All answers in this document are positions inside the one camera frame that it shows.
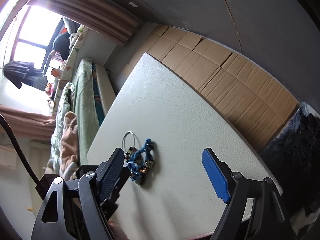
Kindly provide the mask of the right hand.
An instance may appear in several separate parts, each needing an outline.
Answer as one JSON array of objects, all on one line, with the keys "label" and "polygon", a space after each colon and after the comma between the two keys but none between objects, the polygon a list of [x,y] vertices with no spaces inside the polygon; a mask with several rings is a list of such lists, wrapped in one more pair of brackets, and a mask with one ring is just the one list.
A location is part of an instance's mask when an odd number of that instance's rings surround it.
[{"label": "right hand", "polygon": [[113,220],[109,220],[108,224],[116,240],[129,240],[123,229],[119,225],[117,225]]}]

